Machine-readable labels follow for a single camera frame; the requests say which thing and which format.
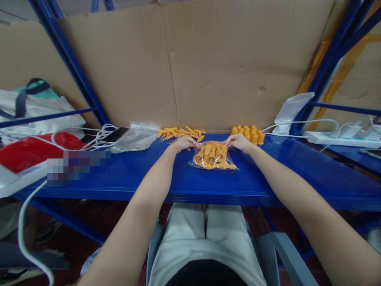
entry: white tote bag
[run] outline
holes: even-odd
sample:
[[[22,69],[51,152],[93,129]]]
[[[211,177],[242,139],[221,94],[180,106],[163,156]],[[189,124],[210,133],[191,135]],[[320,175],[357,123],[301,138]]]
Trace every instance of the white tote bag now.
[[[30,85],[43,81],[38,88],[30,89]],[[56,99],[43,99],[33,97],[36,94],[50,88],[42,79],[32,79],[22,92],[5,91],[0,89],[0,122],[21,118],[56,114],[75,109],[64,97]],[[80,114],[53,118],[43,121],[31,122],[0,129],[0,137],[4,145],[24,139],[30,135],[44,135],[53,133],[68,127],[83,127],[86,121]],[[66,132],[82,139],[85,134],[81,129],[69,129]]]

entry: red bag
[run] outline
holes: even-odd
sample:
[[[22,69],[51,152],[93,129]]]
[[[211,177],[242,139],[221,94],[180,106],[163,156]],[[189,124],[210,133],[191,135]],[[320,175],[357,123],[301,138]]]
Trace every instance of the red bag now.
[[[51,142],[52,134],[39,135],[38,137]],[[55,140],[58,145],[69,150],[79,150],[86,145],[77,137],[67,132],[57,133]],[[63,152],[62,149],[52,144],[28,137],[1,148],[0,164],[13,173],[19,173],[48,158],[62,158]]]

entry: pixelated area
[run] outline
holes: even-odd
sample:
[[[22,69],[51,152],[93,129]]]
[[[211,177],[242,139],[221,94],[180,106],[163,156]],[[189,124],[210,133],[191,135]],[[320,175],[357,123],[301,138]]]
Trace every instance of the pixelated area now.
[[[71,181],[96,181],[106,173],[111,152],[67,151],[62,158],[48,159],[48,187],[69,187]]]

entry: orange plastic parts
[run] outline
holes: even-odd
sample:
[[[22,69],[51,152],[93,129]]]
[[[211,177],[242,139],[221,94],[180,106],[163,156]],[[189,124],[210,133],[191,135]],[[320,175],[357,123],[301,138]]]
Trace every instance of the orange plastic parts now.
[[[265,139],[265,134],[262,132],[262,130],[258,130],[258,144],[263,145],[263,140]]]
[[[228,149],[229,147],[222,142],[209,141],[201,146],[199,152],[193,157],[193,161],[207,170],[214,168],[235,170],[237,167],[228,163]]]
[[[205,131],[202,130],[192,130],[190,127],[186,126],[186,129],[177,128],[177,127],[166,127],[164,129],[158,129],[159,135],[158,138],[161,137],[161,140],[171,139],[171,138],[180,138],[183,136],[187,136],[190,138],[194,138],[197,142],[201,142],[204,139]]]
[[[250,128],[247,125],[244,125],[243,127],[241,127],[241,125],[238,125],[237,127],[234,126],[231,130],[231,135],[237,133],[241,133],[246,139],[255,145],[264,144],[265,134],[262,130],[257,130],[255,125],[251,125]]]

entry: bag strap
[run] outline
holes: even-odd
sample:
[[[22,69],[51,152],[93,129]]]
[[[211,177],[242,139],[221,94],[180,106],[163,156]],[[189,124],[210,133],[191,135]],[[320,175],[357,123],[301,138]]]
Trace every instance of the bag strap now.
[[[33,83],[38,83],[38,86],[29,88]],[[32,78],[26,86],[27,95],[35,95],[48,89],[50,89],[50,85],[44,79],[38,77]]]
[[[36,87],[30,88],[30,86],[34,83],[39,83],[42,81],[41,84],[39,84]],[[48,90],[50,88],[50,85],[43,79],[35,77],[32,78],[27,86],[20,91],[19,95],[16,98],[15,103],[15,116],[10,115],[9,113],[6,113],[5,111],[0,109],[0,116],[5,117],[7,119],[16,119],[16,118],[23,118],[25,117],[25,114],[27,113],[27,106],[26,106],[26,99],[27,95],[35,95],[37,93],[41,93],[45,90]]]

